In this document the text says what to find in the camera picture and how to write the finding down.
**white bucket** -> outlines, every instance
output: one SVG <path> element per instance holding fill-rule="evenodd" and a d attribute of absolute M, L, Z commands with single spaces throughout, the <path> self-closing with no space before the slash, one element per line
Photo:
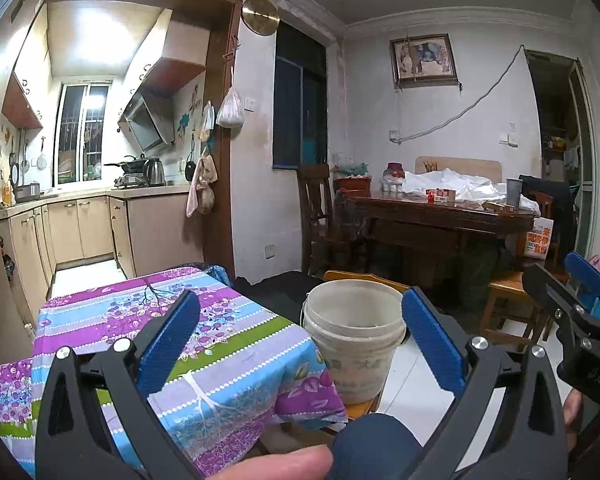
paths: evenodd
<path fill-rule="evenodd" d="M 366 280 L 325 282 L 307 295 L 302 326 L 345 404 L 373 399 L 382 390 L 406 331 L 401 302 L 397 290 Z"/>

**picture frame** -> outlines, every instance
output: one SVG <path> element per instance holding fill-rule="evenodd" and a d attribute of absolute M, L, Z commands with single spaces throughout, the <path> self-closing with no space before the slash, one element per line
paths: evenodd
<path fill-rule="evenodd" d="M 390 41 L 394 82 L 399 86 L 458 84 L 448 34 L 427 34 Z"/>

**floral tablecloth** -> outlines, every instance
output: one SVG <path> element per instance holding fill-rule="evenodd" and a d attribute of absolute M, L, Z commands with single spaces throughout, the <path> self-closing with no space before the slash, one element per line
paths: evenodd
<path fill-rule="evenodd" d="M 206 476 L 239 460 L 267 424 L 346 421 L 304 329 L 184 267 L 54 298 L 40 310 L 33 357 L 0 366 L 0 436 L 27 472 L 34 475 L 38 410 L 56 349 L 99 352 L 117 338 L 134 337 L 185 288 L 200 299 L 200 322 L 164 388 L 148 400 Z M 98 395 L 122 457 L 139 465 L 108 393 Z"/>

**hand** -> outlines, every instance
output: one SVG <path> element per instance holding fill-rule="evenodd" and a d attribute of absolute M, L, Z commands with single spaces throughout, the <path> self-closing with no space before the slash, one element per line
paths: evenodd
<path fill-rule="evenodd" d="M 286 455 L 250 458 L 209 480 L 323 480 L 332 463 L 326 446 L 307 447 Z"/>
<path fill-rule="evenodd" d="M 564 415 L 564 425 L 567 429 L 567 449 L 571 451 L 576 446 L 578 439 L 578 429 L 573 427 L 573 423 L 578 418 L 578 414 L 582 409 L 582 394 L 572 388 L 564 399 L 562 406 L 562 414 Z"/>

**window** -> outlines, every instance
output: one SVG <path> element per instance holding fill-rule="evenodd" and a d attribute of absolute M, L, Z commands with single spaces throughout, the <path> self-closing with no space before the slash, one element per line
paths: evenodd
<path fill-rule="evenodd" d="M 56 184 L 99 180 L 109 85 L 63 85 L 56 123 Z"/>
<path fill-rule="evenodd" d="M 326 50 L 299 30 L 280 23 L 276 37 L 273 95 L 273 168 L 327 159 Z"/>

